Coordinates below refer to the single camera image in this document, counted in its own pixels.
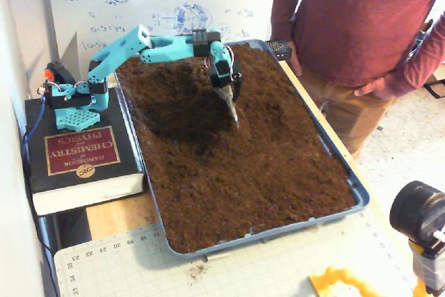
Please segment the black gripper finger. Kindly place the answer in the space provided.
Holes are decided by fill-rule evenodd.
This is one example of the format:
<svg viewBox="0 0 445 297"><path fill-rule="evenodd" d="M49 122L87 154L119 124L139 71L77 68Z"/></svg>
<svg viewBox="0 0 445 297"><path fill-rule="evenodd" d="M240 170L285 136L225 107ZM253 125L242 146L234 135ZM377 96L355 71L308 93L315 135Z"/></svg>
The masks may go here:
<svg viewBox="0 0 445 297"><path fill-rule="evenodd" d="M242 74L240 72L235 72L232 75L232 82L233 82L233 97L232 101L235 102L240 93L241 93L241 85L242 85Z"/></svg>

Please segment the person's right hand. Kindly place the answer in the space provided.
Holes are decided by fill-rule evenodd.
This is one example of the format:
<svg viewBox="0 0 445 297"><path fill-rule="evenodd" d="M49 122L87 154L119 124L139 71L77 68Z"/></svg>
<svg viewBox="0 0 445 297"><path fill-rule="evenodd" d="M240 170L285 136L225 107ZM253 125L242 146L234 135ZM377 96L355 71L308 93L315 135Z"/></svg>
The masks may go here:
<svg viewBox="0 0 445 297"><path fill-rule="evenodd" d="M293 41L288 41L287 46L291 49L291 56L289 58L289 67L292 69L293 73L299 77L302 75L302 69L300 62L298 60L298 55L296 53L296 47Z"/></svg>

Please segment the person's left hand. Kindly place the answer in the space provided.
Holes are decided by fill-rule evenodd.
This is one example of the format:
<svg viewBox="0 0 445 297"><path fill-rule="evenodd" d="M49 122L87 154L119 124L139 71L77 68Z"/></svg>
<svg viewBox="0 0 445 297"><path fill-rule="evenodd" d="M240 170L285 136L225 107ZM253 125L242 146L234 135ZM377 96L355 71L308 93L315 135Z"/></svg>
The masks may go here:
<svg viewBox="0 0 445 297"><path fill-rule="evenodd" d="M373 93L377 98L390 100L396 93L390 86L390 76L381 77L354 90L354 96L361 97Z"/></svg>

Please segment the silver taped gripper finger blade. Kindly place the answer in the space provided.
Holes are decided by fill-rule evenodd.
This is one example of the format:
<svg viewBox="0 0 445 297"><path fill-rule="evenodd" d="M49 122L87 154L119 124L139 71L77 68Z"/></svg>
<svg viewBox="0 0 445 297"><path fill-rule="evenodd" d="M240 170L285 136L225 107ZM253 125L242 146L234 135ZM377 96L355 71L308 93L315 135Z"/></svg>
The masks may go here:
<svg viewBox="0 0 445 297"><path fill-rule="evenodd" d="M230 113L235 121L236 128L238 128L238 116L235 108L235 103L233 101L233 91L230 85L223 86L222 88L214 88L213 89L227 104Z"/></svg>

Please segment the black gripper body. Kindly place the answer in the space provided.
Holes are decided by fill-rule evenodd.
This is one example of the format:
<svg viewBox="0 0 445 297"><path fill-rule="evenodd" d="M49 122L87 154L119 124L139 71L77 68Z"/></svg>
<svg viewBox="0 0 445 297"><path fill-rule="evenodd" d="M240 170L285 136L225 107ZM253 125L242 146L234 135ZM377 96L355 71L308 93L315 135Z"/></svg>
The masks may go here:
<svg viewBox="0 0 445 297"><path fill-rule="evenodd" d="M209 68L209 77L213 87L222 88L232 82L232 75L235 72L241 73L241 64L235 60L232 68L229 68L227 61L218 61Z"/></svg>

